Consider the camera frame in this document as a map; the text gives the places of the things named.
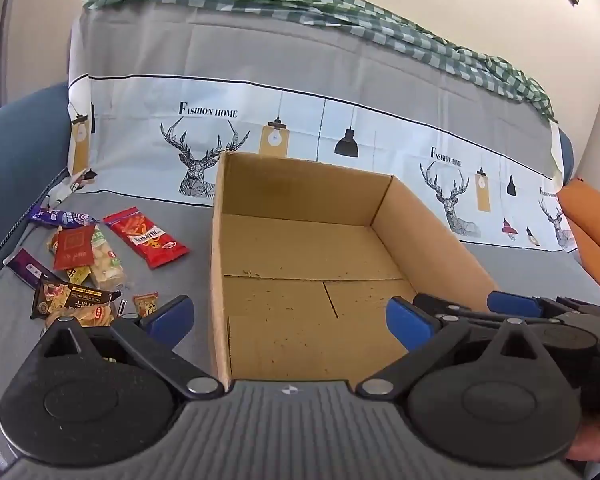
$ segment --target orange pillow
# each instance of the orange pillow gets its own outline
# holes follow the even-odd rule
[[[573,237],[578,244],[578,253],[580,254],[582,267],[600,286],[600,246],[589,238],[589,235],[578,227],[576,222],[571,219],[568,220]]]
[[[558,192],[558,200],[564,215],[600,246],[600,192],[581,180],[572,180]]]

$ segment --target deer print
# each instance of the deer print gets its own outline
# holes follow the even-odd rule
[[[448,198],[445,198],[442,194],[442,188],[438,185],[438,176],[436,175],[436,177],[433,179],[433,182],[431,181],[431,176],[429,173],[431,172],[431,168],[434,164],[435,162],[429,164],[426,172],[421,164],[420,171],[422,172],[422,177],[427,183],[427,186],[436,192],[436,198],[438,199],[438,202],[445,207],[446,221],[449,222],[449,227],[458,235],[479,237],[480,228],[473,222],[467,222],[461,218],[458,218],[456,212],[454,211],[454,207],[458,203],[458,196],[464,193],[469,186],[469,179],[467,179],[465,182],[462,172],[458,170],[458,173],[460,173],[460,187],[458,187],[456,181],[454,180],[454,189],[451,192],[451,195],[449,195]]]
[[[544,205],[544,198],[541,199],[539,203],[540,203],[540,208],[542,209],[542,212],[549,219],[549,222],[551,222],[554,225],[555,237],[558,240],[558,245],[560,245],[560,247],[566,247],[567,243],[569,241],[569,235],[567,233],[565,233],[562,230],[562,228],[560,227],[560,222],[562,221],[561,209],[560,208],[555,209],[555,218],[554,218],[551,215],[549,215],[549,212],[546,210],[546,206]]]
[[[205,170],[214,167],[220,158],[222,152],[235,152],[240,149],[244,144],[244,141],[249,137],[249,132],[238,142],[238,133],[235,131],[231,121],[228,121],[231,131],[234,133],[231,138],[231,142],[227,144],[225,148],[222,148],[222,141],[218,136],[218,145],[212,150],[206,150],[205,156],[200,159],[196,159],[191,154],[191,148],[185,143],[185,137],[187,132],[185,131],[180,140],[176,140],[175,134],[173,133],[178,123],[182,120],[179,118],[166,132],[164,127],[160,124],[160,131],[164,140],[166,140],[171,146],[180,150],[178,157],[181,163],[187,167],[187,174],[180,183],[180,193],[186,196],[205,196],[213,198],[215,195],[216,184],[205,181]]]

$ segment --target red snack bag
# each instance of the red snack bag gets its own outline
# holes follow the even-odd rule
[[[93,248],[91,237],[95,225],[78,227],[77,229],[63,229],[58,232],[58,248],[54,269],[65,270],[93,265]]]
[[[139,212],[137,207],[109,215],[102,221],[140,254],[151,269],[167,264],[189,252],[189,249]]]

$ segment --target dark purple snack bar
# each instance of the dark purple snack bar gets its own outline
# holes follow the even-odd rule
[[[48,280],[56,282],[60,281],[60,278],[24,249],[20,249],[17,253],[5,258],[3,264],[15,272],[17,276],[31,288],[36,288],[38,286],[38,280],[42,276],[45,276]]]
[[[73,213],[59,209],[36,208],[31,212],[29,218],[41,224],[62,226],[63,229],[74,229],[98,223],[95,218],[85,213]]]

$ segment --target cardboard box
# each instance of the cardboard box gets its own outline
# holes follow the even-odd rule
[[[211,301],[218,378],[362,379],[405,351],[392,296],[486,310],[495,282],[397,178],[223,153]]]

